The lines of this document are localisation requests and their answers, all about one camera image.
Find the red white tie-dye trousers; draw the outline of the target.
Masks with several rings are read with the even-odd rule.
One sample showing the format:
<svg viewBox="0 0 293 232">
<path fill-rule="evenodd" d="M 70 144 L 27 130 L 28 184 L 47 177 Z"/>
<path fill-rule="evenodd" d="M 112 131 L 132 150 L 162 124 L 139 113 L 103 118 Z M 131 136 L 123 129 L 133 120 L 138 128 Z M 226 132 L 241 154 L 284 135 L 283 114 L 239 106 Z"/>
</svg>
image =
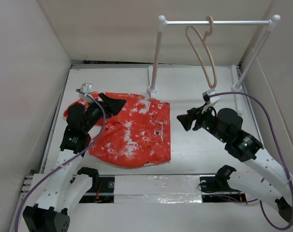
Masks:
<svg viewBox="0 0 293 232">
<path fill-rule="evenodd" d="M 126 100 L 121 112 L 101 119 L 89 131 L 91 139 L 99 136 L 88 149 L 89 154 L 103 162 L 123 168 L 139 168 L 162 164 L 171 159 L 170 104 L 155 98 L 130 93 L 104 93 L 113 99 Z M 92 97 L 100 100 L 99 92 Z M 79 99 L 88 107 L 89 101 Z"/>
</svg>

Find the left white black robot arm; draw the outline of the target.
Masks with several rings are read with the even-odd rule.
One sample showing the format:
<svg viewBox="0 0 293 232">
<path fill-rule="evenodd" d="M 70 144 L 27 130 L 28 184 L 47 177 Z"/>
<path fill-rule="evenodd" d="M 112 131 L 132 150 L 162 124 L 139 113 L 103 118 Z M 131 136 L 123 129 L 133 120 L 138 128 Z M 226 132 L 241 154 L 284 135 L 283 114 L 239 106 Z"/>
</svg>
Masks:
<svg viewBox="0 0 293 232">
<path fill-rule="evenodd" d="M 79 91 L 80 97 L 89 100 L 88 107 L 74 103 L 67 110 L 60 152 L 54 169 L 40 180 L 37 188 L 47 182 L 34 206 L 26 206 L 23 219 L 30 232 L 66 232 L 70 225 L 70 214 L 87 191 L 99 188 L 98 170 L 77 166 L 85 152 L 97 141 L 91 139 L 89 131 L 101 119 L 118 115 L 126 100 L 113 99 L 99 93 L 100 100 L 89 93 Z"/>
</svg>

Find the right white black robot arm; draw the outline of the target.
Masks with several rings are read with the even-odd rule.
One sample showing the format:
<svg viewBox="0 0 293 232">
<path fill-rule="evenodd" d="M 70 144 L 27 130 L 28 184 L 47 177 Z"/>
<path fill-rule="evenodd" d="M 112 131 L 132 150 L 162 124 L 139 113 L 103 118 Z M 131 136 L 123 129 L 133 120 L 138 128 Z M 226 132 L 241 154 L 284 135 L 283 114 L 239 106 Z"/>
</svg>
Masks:
<svg viewBox="0 0 293 232">
<path fill-rule="evenodd" d="M 242 130 L 243 118 L 230 108 L 192 108 L 177 119 L 186 131 L 204 129 L 225 144 L 229 155 L 256 171 L 269 185 L 253 180 L 248 174 L 229 165 L 221 167 L 215 175 L 220 190 L 237 189 L 251 194 L 278 211 L 286 222 L 293 225 L 293 175 L 274 160 L 263 144 Z"/>
</svg>

